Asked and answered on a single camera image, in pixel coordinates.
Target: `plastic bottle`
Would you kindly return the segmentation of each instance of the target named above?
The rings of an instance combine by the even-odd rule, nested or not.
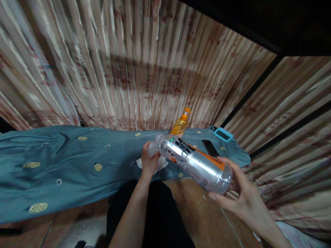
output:
[[[177,135],[180,138],[183,136],[184,131],[189,124],[189,121],[187,120],[188,113],[191,113],[190,108],[185,108],[184,114],[182,114],[182,116],[177,119],[175,125],[173,126],[170,132],[171,134]]]
[[[152,157],[157,152],[186,171],[207,192],[225,194],[232,177],[226,163],[186,144],[173,134],[159,134],[148,147]]]

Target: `bottle cap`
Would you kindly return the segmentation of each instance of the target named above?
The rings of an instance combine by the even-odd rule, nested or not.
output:
[[[182,119],[182,120],[187,120],[187,114],[188,114],[188,113],[191,113],[190,108],[185,108],[184,114],[182,114],[181,119]]]

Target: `tiled floor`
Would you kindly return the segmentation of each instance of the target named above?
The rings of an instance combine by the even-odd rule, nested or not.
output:
[[[262,247],[240,220],[226,210],[223,213],[192,179],[166,183],[197,248]],[[24,233],[16,237],[0,237],[0,247],[73,248],[79,240],[84,240],[87,246],[104,248],[107,208],[104,199],[21,223],[1,225],[22,226]]]

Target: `curtain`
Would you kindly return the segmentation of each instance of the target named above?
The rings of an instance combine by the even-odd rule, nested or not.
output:
[[[252,153],[330,100],[331,57],[286,57],[225,129]]]
[[[243,170],[275,220],[330,239],[331,111],[254,158]]]
[[[19,27],[8,3],[1,2],[0,115],[17,130],[78,125],[73,103],[47,68],[43,52],[36,52],[40,47],[22,18],[25,27]]]
[[[190,107],[208,127],[275,57],[176,0],[20,3],[87,126],[167,129]]]

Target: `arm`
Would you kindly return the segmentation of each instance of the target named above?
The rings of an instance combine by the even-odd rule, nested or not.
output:
[[[233,180],[229,189],[238,192],[239,199],[230,200],[213,192],[209,193],[208,196],[220,207],[232,212],[272,247],[292,248],[291,243],[272,219],[258,189],[247,179],[239,165],[224,157],[218,157],[218,159],[232,168]]]
[[[131,195],[127,208],[116,228],[109,248],[141,247],[144,237],[146,207],[149,185],[157,168],[160,153],[153,158],[148,157],[146,143],[142,150],[142,174]]]

